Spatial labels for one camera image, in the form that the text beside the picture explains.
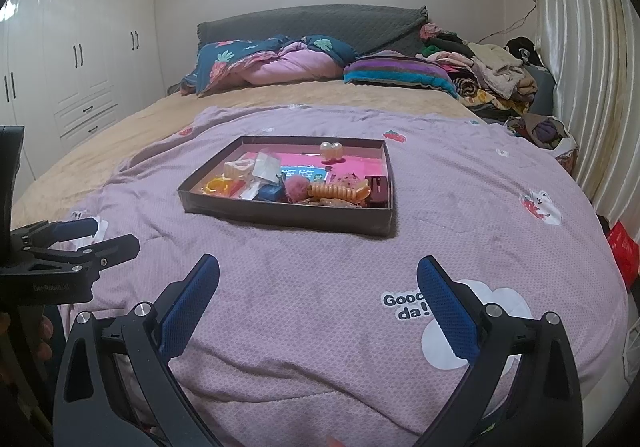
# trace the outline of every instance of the white curtain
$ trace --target white curtain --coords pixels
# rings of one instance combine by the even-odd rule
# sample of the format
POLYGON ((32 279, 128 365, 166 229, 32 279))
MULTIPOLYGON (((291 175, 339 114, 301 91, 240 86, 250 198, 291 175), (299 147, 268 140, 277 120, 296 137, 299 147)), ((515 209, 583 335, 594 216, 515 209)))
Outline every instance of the white curtain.
POLYGON ((640 18, 629 0, 538 0, 554 114, 580 146, 576 182, 640 241, 640 18))

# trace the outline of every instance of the cable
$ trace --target cable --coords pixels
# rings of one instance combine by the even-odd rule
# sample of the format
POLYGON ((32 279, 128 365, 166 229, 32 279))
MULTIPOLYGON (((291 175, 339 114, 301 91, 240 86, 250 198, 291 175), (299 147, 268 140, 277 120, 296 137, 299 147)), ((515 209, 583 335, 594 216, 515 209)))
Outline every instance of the cable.
POLYGON ((524 18, 515 21, 514 23, 511 24, 511 26, 508 26, 507 28, 500 30, 499 32, 494 32, 492 34, 489 34, 486 37, 483 37, 480 41, 478 41, 478 44, 482 43, 485 39, 489 39, 491 36, 497 36, 498 34, 508 34, 510 32, 513 32, 514 30, 517 30, 518 28, 521 28, 525 22, 527 21, 527 18, 529 17, 529 15, 536 10, 536 7, 538 6, 538 2, 534 0, 533 2, 533 7, 531 7, 531 10, 529 12, 527 12, 527 15, 524 16, 524 18))

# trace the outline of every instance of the silver bolt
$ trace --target silver bolt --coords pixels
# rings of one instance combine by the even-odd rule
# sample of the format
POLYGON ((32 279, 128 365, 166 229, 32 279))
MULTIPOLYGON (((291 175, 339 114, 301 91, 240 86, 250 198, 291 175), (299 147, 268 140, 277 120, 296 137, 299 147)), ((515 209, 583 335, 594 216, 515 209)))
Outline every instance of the silver bolt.
POLYGON ((138 317, 144 317, 146 314, 148 314, 151 311, 151 305, 148 302, 142 302, 140 303, 138 306, 136 306, 136 309, 133 310, 133 312, 138 316, 138 317))
POLYGON ((560 318, 557 313, 549 312, 545 318, 549 324, 560 324, 560 318))
POLYGON ((500 308, 497 304, 488 304, 486 306, 486 313, 491 317, 499 317, 502 315, 502 308, 500 308))
POLYGON ((84 324, 89 319, 91 319, 91 314, 89 312, 80 312, 78 314, 78 317, 76 317, 76 321, 78 321, 80 324, 84 324))

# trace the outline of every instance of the red bag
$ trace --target red bag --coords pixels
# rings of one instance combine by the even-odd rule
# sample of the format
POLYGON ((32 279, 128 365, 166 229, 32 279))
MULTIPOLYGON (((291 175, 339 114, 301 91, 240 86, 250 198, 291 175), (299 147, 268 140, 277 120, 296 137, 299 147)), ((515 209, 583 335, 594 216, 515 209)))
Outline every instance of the red bag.
POLYGON ((640 267, 638 244, 626 233, 620 222, 614 225, 607 236, 607 241, 622 274, 622 279, 625 281, 625 286, 629 289, 638 278, 638 268, 640 267))

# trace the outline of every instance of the blue textured pad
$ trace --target blue textured pad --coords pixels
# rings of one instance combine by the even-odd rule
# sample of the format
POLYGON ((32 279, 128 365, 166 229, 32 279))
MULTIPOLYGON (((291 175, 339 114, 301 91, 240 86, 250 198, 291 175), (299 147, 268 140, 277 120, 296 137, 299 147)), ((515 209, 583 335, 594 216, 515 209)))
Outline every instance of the blue textured pad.
POLYGON ((188 276, 188 284, 161 323, 158 351, 165 362, 183 353, 218 287, 220 266, 215 257, 203 255, 195 268, 193 277, 188 276))
POLYGON ((480 352, 478 328, 430 257, 418 263, 418 287, 455 355, 473 364, 480 352))
POLYGON ((53 227, 53 237, 58 243, 78 239, 78 237, 93 236, 98 231, 98 222, 93 218, 61 222, 53 227))

